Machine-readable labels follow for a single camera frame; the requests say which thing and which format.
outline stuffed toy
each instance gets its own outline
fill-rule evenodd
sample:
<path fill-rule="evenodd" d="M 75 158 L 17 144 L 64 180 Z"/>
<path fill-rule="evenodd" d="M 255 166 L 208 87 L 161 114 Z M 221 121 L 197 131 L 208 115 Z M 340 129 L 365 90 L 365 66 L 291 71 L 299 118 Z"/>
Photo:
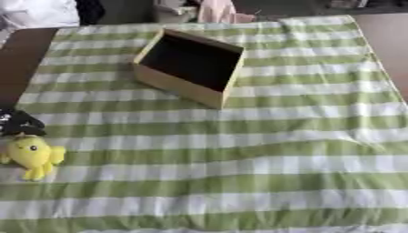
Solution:
<path fill-rule="evenodd" d="M 19 135 L 10 141 L 0 154 L 0 163 L 14 160 L 26 169 L 23 179 L 38 180 L 49 174 L 54 165 L 64 160 L 64 147 L 51 147 L 38 136 Z"/>
<path fill-rule="evenodd" d="M 0 105 L 0 136 L 25 135 L 44 136 L 44 123 L 11 106 Z"/>

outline white stripe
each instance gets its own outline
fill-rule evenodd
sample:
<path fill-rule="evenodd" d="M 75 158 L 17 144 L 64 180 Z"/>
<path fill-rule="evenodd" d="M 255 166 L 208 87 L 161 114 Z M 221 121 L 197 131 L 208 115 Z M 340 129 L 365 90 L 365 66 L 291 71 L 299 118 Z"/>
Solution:
<path fill-rule="evenodd" d="M 36 114 L 48 126 L 180 123 L 234 120 L 290 120 L 337 117 L 387 117 L 407 114 L 405 103 L 355 104 L 350 106 L 249 107 L 240 109 L 181 109 L 134 112 Z"/>
<path fill-rule="evenodd" d="M 62 84 L 62 83 L 85 83 L 85 82 L 111 82 L 124 78 L 132 80 L 135 74 L 131 71 L 123 72 L 93 72 L 93 73 L 64 73 L 64 74 L 36 74 L 30 81 L 31 85 L 38 84 Z"/>
<path fill-rule="evenodd" d="M 282 48 L 282 49 L 256 49 L 248 50 L 246 58 L 268 58 L 276 57 L 315 57 L 315 56 L 361 56 L 362 58 L 370 54 L 371 51 L 365 46 L 355 47 L 309 47 L 309 48 Z M 61 65 L 83 65 L 83 64 L 117 64 L 131 63 L 135 59 L 135 54 L 129 51 L 128 54 L 110 56 L 47 56 L 41 66 L 61 66 Z"/>
<path fill-rule="evenodd" d="M 84 101 L 130 101 L 130 100 L 160 100 L 179 99 L 178 96 L 159 91 L 154 88 L 137 88 L 134 90 L 115 91 L 78 91 L 24 93 L 20 104 L 59 103 Z M 259 97 L 259 96 L 301 96 L 301 95 L 340 95 L 351 93 L 379 93 L 393 91 L 388 80 L 355 81 L 340 84 L 287 84 L 274 86 L 236 86 L 229 97 Z"/>
<path fill-rule="evenodd" d="M 189 195 L 183 198 L 61 198 L 0 201 L 0 206 L 2 207 L 0 219 L 144 215 L 162 217 L 283 209 L 408 208 L 408 190 L 325 189 L 281 193 Z"/>
<path fill-rule="evenodd" d="M 348 74 L 351 72 L 373 72 L 383 71 L 380 64 L 372 61 L 364 61 L 361 63 L 346 63 L 346 64 L 321 64 L 309 66 L 264 66 L 264 67 L 243 67 L 240 70 L 240 78 L 252 76 L 295 76 L 295 75 L 329 75 L 329 74 Z M 54 83 L 54 82 L 76 82 L 78 79 L 89 81 L 97 81 L 97 76 L 101 75 L 101 81 L 115 80 L 124 74 L 128 76 L 130 72 L 115 71 L 115 72 L 95 72 L 95 73 L 62 73 L 62 74 L 36 74 L 33 84 Z"/>
<path fill-rule="evenodd" d="M 61 145 L 73 151 L 149 150 L 149 149 L 203 149 L 254 147 L 284 142 L 343 140 L 357 144 L 400 142 L 408 140 L 408 127 L 344 131 L 295 130 L 272 134 L 218 134 L 167 136 L 109 136 L 50 138 L 51 145 Z"/>
<path fill-rule="evenodd" d="M 172 229 L 155 229 L 141 228 L 137 230 L 84 230 L 79 233 L 368 233 L 368 232 L 389 232 L 389 233 L 406 233 L 408 232 L 408 224 L 384 224 L 380 226 L 352 225 L 342 227 L 317 227 L 317 228 L 276 228 L 276 229 L 254 229 L 254 230 L 222 230 L 222 231 L 207 231 L 195 230 L 188 228 L 172 228 Z"/>
<path fill-rule="evenodd" d="M 362 34 L 358 30 L 344 31 L 344 32 L 330 32 L 330 33 L 300 33 L 292 32 L 291 37 L 287 34 L 256 34 L 256 35 L 245 35 L 243 32 L 240 35 L 223 35 L 220 31 L 219 35 L 205 35 L 203 36 L 216 39 L 219 41 L 236 44 L 238 46 L 245 46 L 246 43 L 266 43 L 266 42 L 284 42 L 290 40 L 296 41 L 313 41 L 313 40 L 348 40 L 361 38 Z M 78 48 L 118 48 L 118 47 L 129 47 L 129 46 L 144 46 L 148 42 L 148 38 L 135 38 L 135 39 L 118 39 L 118 40 L 97 40 L 92 39 L 92 41 L 54 41 L 51 43 L 50 49 L 63 50 L 63 49 L 78 49 Z"/>
<path fill-rule="evenodd" d="M 41 183 L 96 181 L 194 180 L 237 175 L 298 175 L 332 173 L 405 173 L 408 155 L 392 156 L 266 156 L 191 164 L 64 166 Z M 22 169 L 0 168 L 0 183 L 24 183 Z"/>
<path fill-rule="evenodd" d="M 262 22 L 249 24 L 144 24 L 144 25 L 99 25 L 85 26 L 80 28 L 63 28 L 58 30 L 58 35 L 89 35 L 89 34 L 111 34 L 132 32 L 155 32 L 162 27 L 175 30 L 224 30 L 224 29 L 246 29 L 246 28 L 280 28 L 282 26 L 310 26 L 310 25 L 345 25 L 353 23 L 354 20 L 348 16 L 310 17 L 281 19 L 279 22 Z"/>

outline pink cloth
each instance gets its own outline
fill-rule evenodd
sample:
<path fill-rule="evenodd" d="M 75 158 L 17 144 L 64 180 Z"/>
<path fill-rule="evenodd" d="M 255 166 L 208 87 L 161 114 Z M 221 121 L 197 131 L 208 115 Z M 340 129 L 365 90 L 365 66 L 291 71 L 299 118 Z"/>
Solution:
<path fill-rule="evenodd" d="M 254 18 L 237 13 L 231 0 L 203 0 L 199 10 L 200 23 L 248 23 Z"/>

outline white object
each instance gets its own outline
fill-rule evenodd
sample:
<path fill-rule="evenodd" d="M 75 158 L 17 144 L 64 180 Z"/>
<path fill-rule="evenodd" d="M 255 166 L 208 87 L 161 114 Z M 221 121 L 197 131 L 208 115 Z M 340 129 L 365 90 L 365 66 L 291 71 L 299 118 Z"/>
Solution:
<path fill-rule="evenodd" d="M 75 0 L 0 0 L 0 16 L 13 29 L 79 25 Z"/>

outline green stripe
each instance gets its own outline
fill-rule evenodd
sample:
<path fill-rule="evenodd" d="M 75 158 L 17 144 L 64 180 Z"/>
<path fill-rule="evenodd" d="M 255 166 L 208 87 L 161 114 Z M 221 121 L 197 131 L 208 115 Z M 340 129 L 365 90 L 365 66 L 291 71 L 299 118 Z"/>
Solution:
<path fill-rule="evenodd" d="M 106 164 L 152 165 L 189 164 L 231 161 L 263 156 L 349 156 L 406 155 L 408 142 L 381 144 L 355 143 L 345 140 L 316 140 L 307 142 L 282 142 L 253 147 L 203 148 L 203 149 L 150 149 L 150 150 L 98 150 L 67 151 L 60 166 L 103 166 Z"/>
<path fill-rule="evenodd" d="M 1 196 L 2 201 L 90 197 L 182 197 L 194 194 L 279 193 L 323 189 L 382 190 L 408 189 L 408 173 L 237 175 L 177 181 L 19 183 L 1 184 L 0 188 L 7 190 Z"/>
<path fill-rule="evenodd" d="M 309 66 L 321 64 L 350 64 L 361 62 L 375 62 L 373 55 L 365 56 L 275 56 L 263 58 L 245 59 L 245 67 L 268 66 Z M 37 69 L 38 73 L 59 74 L 59 73 L 90 73 L 104 71 L 127 71 L 131 70 L 130 64 L 118 63 L 98 63 L 98 64 L 64 64 L 64 65 L 42 65 Z"/>
<path fill-rule="evenodd" d="M 307 228 L 327 226 L 380 226 L 408 221 L 408 209 L 400 208 L 343 208 L 242 212 L 207 215 L 50 218 L 0 220 L 0 230 L 19 233 L 72 233 L 82 230 L 108 229 L 170 229 L 188 228 L 209 230 L 254 230 L 277 228 Z"/>
<path fill-rule="evenodd" d="M 36 72 L 38 74 L 63 74 L 63 73 L 92 73 L 107 71 L 132 71 L 132 64 L 82 64 L 82 65 L 60 65 L 60 66 L 39 66 Z"/>
<path fill-rule="evenodd" d="M 324 75 L 299 75 L 299 76 L 248 76 L 239 77 L 235 86 L 272 86 L 286 84 L 321 84 L 329 80 L 330 84 L 350 83 L 353 81 L 383 81 L 383 71 L 372 72 L 350 72 L 346 74 L 324 74 Z M 47 82 L 31 83 L 25 93 L 54 92 L 74 92 L 74 91 L 105 91 L 105 90 L 129 90 L 138 86 L 132 85 L 133 80 L 127 78 L 117 78 L 112 81 L 86 81 L 67 83 Z"/>
<path fill-rule="evenodd" d="M 225 29 L 204 29 L 204 30 L 188 30 L 179 29 L 191 34 L 202 34 L 206 36 L 231 36 L 231 35 L 276 35 L 276 34 L 289 34 L 289 33 L 334 33 L 334 32 L 347 32 L 357 30 L 355 23 L 341 24 L 341 25 L 300 25 L 300 26 L 285 26 L 281 27 L 265 27 L 259 28 L 225 28 Z M 92 32 L 91 34 L 70 34 L 61 35 L 58 34 L 54 37 L 54 41 L 87 41 L 87 40 L 131 40 L 135 38 L 149 38 L 154 36 L 158 30 L 150 32 L 138 31 L 137 27 L 129 27 L 129 33 L 116 33 L 113 29 L 107 33 Z"/>
<path fill-rule="evenodd" d="M 302 96 L 262 96 L 262 97 L 230 97 L 225 109 L 243 107 L 296 107 L 296 106 L 348 106 L 355 103 L 380 104 L 401 102 L 394 92 L 379 92 L 372 94 L 353 93 L 346 95 L 302 95 Z M 202 104 L 185 98 L 130 101 L 84 101 L 55 103 L 19 104 L 20 108 L 30 114 L 56 113 L 88 113 L 92 112 L 136 112 L 136 111 L 166 111 L 181 109 L 207 109 Z M 349 111 L 340 111 L 343 116 Z"/>
<path fill-rule="evenodd" d="M 337 131 L 358 128 L 388 129 L 404 128 L 406 116 L 360 116 L 342 118 L 306 118 L 284 120 L 241 120 L 182 123 L 126 123 L 103 125 L 47 126 L 53 138 L 58 137 L 109 137 L 109 136 L 171 136 L 190 134 L 271 134 L 292 130 Z"/>
<path fill-rule="evenodd" d="M 373 55 L 357 56 L 269 56 L 263 58 L 247 58 L 245 66 L 310 66 L 321 64 L 350 64 L 376 62 Z"/>
<path fill-rule="evenodd" d="M 362 37 L 354 39 L 339 39 L 339 40 L 308 40 L 300 41 L 289 39 L 282 43 L 281 41 L 269 42 L 247 42 L 233 43 L 237 46 L 244 46 L 248 50 L 255 49 L 282 49 L 283 47 L 345 47 L 345 46 L 366 46 Z M 108 56 L 108 55 L 129 55 L 136 54 L 142 46 L 123 46 L 123 47 L 104 47 L 104 48 L 54 48 L 46 54 L 47 57 L 60 56 Z"/>

